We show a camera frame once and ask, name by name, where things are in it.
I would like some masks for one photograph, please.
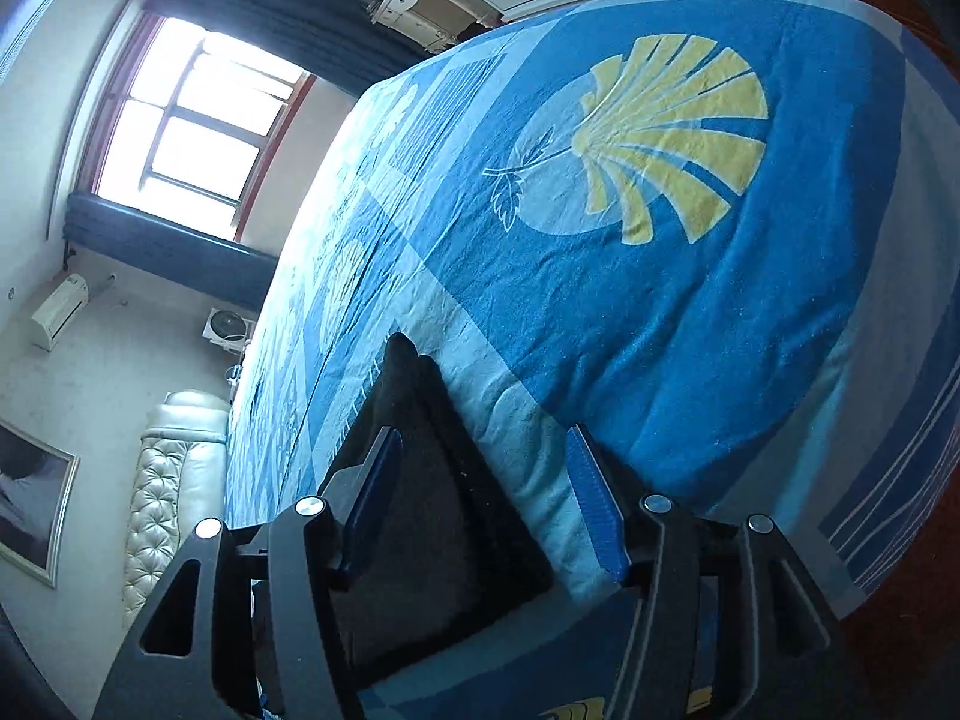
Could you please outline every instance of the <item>folded black garment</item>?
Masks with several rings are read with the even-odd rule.
[[[387,341],[380,376],[320,494],[337,471],[363,463],[384,425],[403,437],[397,488],[371,564],[349,592],[333,594],[358,689],[464,640],[553,584],[549,560],[469,437],[436,363],[402,334]],[[256,608],[269,604],[258,598]],[[267,638],[267,625],[259,627]],[[270,676],[258,676],[268,708],[281,713]]]

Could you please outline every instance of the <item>air conditioner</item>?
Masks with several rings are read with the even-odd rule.
[[[254,327],[256,322],[244,319],[236,312],[211,308],[210,316],[206,318],[203,337],[226,351],[240,354],[247,341],[253,337]]]
[[[41,349],[53,351],[62,332],[73,322],[80,309],[90,303],[90,290],[83,276],[71,274],[54,293],[43,301],[31,321],[31,341]]]

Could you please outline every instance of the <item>blue bedsheet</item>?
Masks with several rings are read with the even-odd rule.
[[[432,355],[555,589],[376,685],[373,718],[610,697],[634,606],[563,466],[770,514],[834,610],[957,462],[960,91],[850,0],[598,0],[369,90],[304,202],[232,413],[227,522],[318,480],[397,330]]]

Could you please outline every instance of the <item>blue blanket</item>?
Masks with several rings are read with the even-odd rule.
[[[599,716],[635,607],[570,490],[573,422],[699,514],[770,514],[838,614],[862,603],[958,458],[958,117],[850,0],[591,1],[359,100],[248,354],[227,523],[313,493],[400,330],[557,576],[371,717]]]

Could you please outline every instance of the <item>window frame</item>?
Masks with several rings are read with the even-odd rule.
[[[147,53],[150,52],[152,45],[154,45],[155,38],[157,34],[160,33],[160,28],[166,20],[163,16],[144,13],[133,28],[126,46],[120,53],[110,73],[107,86],[104,87],[104,92],[97,105],[93,125],[89,129],[89,135],[86,139],[85,148],[83,149],[83,159],[80,161],[80,171],[76,185],[78,190],[89,191],[91,194],[95,194],[99,189],[101,179],[103,178],[104,166],[107,164],[107,156],[113,145],[113,137],[117,129],[117,124],[120,121],[120,115],[126,102],[133,100],[131,90],[133,90],[134,81],[136,81],[137,74],[140,72],[144,59]],[[296,111],[299,110],[304,102],[304,98],[312,88],[316,77],[308,71],[304,71],[301,77],[295,83],[291,84],[289,81],[277,79],[269,73],[264,73],[264,71],[249,68],[241,62],[230,60],[239,67],[253,70],[258,74],[266,76],[268,79],[280,81],[280,83],[292,86],[290,97],[286,100],[281,100],[277,95],[270,95],[275,100],[281,101],[283,106],[280,108],[280,112],[277,113],[277,117],[275,117],[272,122],[267,134],[258,135],[243,129],[243,127],[237,127],[235,124],[224,122],[222,119],[216,119],[215,117],[193,111],[189,108],[184,108],[176,103],[197,60],[204,53],[203,41],[200,41],[187,61],[184,71],[181,73],[170,95],[169,103],[162,108],[163,113],[160,123],[157,124],[157,132],[155,132],[140,175],[139,189],[143,189],[149,178],[155,178],[232,207],[233,218],[230,222],[230,228],[232,228],[233,233],[232,240],[239,242],[247,219],[250,216],[251,210],[253,210],[253,202],[256,201],[260,186],[267,175],[267,171],[270,170],[272,159],[274,159],[274,156],[277,154],[280,148],[280,142],[289,129],[294,114],[296,114]],[[224,194],[216,193],[216,191],[210,191],[204,187],[196,186],[187,181],[181,181],[154,170],[155,156],[157,156],[160,141],[166,130],[166,125],[170,119],[173,118],[183,119],[191,124],[198,124],[200,127],[205,127],[214,132],[220,132],[244,143],[250,143],[258,149],[256,160],[253,161],[253,166],[247,174],[247,179],[244,182],[238,199],[233,199]]]

